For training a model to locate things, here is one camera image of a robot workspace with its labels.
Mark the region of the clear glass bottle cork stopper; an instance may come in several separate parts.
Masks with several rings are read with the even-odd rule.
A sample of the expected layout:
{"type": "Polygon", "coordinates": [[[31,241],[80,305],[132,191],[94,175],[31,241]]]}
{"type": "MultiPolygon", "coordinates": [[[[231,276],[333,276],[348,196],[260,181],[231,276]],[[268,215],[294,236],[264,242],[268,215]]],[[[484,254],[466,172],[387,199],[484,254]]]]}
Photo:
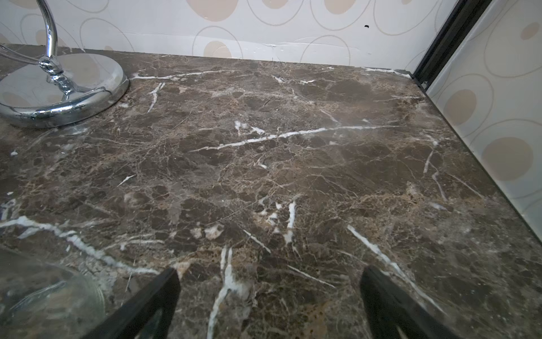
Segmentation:
{"type": "Polygon", "coordinates": [[[1,248],[2,338],[81,338],[104,318],[92,279],[1,248]]]}

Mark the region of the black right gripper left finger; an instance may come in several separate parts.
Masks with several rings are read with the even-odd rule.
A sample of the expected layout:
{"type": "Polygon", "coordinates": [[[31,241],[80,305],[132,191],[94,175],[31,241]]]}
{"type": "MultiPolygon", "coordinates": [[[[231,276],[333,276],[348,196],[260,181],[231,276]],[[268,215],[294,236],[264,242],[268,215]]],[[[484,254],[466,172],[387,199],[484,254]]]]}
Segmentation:
{"type": "Polygon", "coordinates": [[[166,338],[176,310],[181,285],[168,268],[84,338],[166,338]]]}

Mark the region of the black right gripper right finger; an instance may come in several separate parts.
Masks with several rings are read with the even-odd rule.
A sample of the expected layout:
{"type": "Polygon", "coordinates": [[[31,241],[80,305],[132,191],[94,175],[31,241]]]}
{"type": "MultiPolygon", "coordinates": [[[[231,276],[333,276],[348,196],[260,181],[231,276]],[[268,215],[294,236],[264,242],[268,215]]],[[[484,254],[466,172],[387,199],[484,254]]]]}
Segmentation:
{"type": "Polygon", "coordinates": [[[374,338],[458,337],[375,266],[364,268],[360,291],[374,338]]]}

